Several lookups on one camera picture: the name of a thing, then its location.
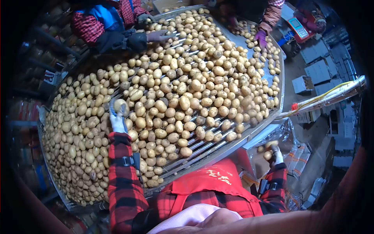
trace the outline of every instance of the red jacket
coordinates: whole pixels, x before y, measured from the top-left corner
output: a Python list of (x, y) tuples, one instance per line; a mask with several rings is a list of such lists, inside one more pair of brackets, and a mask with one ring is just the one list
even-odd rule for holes
[[(129, 29), (134, 26), (138, 16), (148, 13), (146, 10), (141, 8), (140, 0), (132, 0), (134, 12), (131, 10), (129, 0), (107, 1), (110, 2), (117, 10), (118, 15), (123, 20), (125, 29)], [(95, 42), (98, 37), (105, 32), (104, 25), (96, 20), (94, 16), (84, 15), (83, 13), (79, 12), (75, 12), (73, 14), (70, 25), (73, 33), (90, 46), (95, 46)]]
[[(110, 158), (121, 158), (132, 154), (131, 140), (126, 133), (111, 133), (109, 139), (111, 140), (108, 152)], [(177, 197), (177, 195), (171, 193), (169, 185), (158, 194), (154, 207), (150, 207), (144, 198), (143, 189), (134, 167), (123, 167), (112, 164), (109, 170), (108, 195), (110, 224), (113, 233), (131, 233), (135, 216), (150, 208), (156, 208), (156, 213), (152, 215), (158, 215), (158, 217), (152, 216), (153, 220), (161, 222), (169, 218), (165, 214), (171, 213)], [(277, 187), (277, 190), (268, 190), (261, 196), (260, 207), (262, 213), (284, 212), (285, 192), (283, 188), (286, 186), (285, 164), (281, 163), (272, 168), (267, 174), (266, 179), (270, 183), (278, 183), (279, 187)], [(200, 203), (236, 211), (243, 218), (254, 216), (251, 206), (246, 199), (217, 191), (203, 191), (190, 194), (183, 205), (183, 209)]]

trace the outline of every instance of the blue vest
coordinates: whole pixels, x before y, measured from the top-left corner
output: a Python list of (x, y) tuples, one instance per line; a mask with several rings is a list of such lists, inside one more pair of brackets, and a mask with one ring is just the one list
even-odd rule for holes
[[(129, 0), (131, 10), (134, 12), (132, 0)], [(100, 23), (104, 24), (106, 31), (124, 31), (123, 20), (119, 17), (116, 9), (108, 4), (102, 3), (100, 5), (94, 5), (87, 7), (86, 9), (77, 10), (76, 12), (93, 15)]]

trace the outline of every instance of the yellow cable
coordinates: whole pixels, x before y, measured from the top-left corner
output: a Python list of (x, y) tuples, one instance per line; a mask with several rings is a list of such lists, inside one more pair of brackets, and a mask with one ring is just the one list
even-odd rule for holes
[(289, 116), (293, 115), (295, 112), (297, 112), (298, 110), (300, 110), (300, 109), (303, 108), (304, 106), (306, 106), (306, 105), (308, 105), (308, 104), (310, 104), (310, 103), (313, 103), (313, 102), (315, 102), (315, 101), (321, 99), (322, 97), (325, 97), (327, 94), (329, 94), (330, 92), (334, 91), (335, 89), (340, 88), (340, 87), (342, 87), (343, 85), (346, 85), (346, 84), (349, 84), (349, 83), (352, 83), (352, 82), (353, 82), (353, 81), (348, 81), (348, 82), (344, 82), (344, 83), (342, 83), (342, 84), (337, 85), (336, 87), (330, 89), (330, 90), (327, 91), (326, 93), (321, 94), (321, 95), (319, 95), (319, 96), (313, 98), (312, 100), (310, 100), (309, 102), (307, 102), (307, 103), (305, 103), (305, 104), (303, 104), (303, 105), (301, 105), (301, 106), (298, 106), (296, 110), (294, 110), (294, 111), (291, 112), (290, 114), (286, 115), (285, 117), (289, 117)]

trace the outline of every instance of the scale display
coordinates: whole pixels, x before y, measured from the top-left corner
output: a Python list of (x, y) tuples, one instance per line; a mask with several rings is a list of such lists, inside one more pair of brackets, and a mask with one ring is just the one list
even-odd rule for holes
[(309, 35), (298, 19), (291, 18), (288, 20), (288, 22), (301, 39), (306, 38)]

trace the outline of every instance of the red apron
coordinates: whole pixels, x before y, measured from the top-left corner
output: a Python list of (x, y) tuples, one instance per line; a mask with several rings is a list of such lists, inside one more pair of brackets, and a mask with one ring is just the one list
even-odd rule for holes
[(254, 216), (263, 215), (259, 199), (243, 188), (236, 166), (230, 159), (190, 172), (173, 181), (164, 190), (170, 189), (171, 193), (178, 196), (169, 217), (182, 211), (188, 195), (201, 191), (218, 191), (243, 197), (250, 203)]

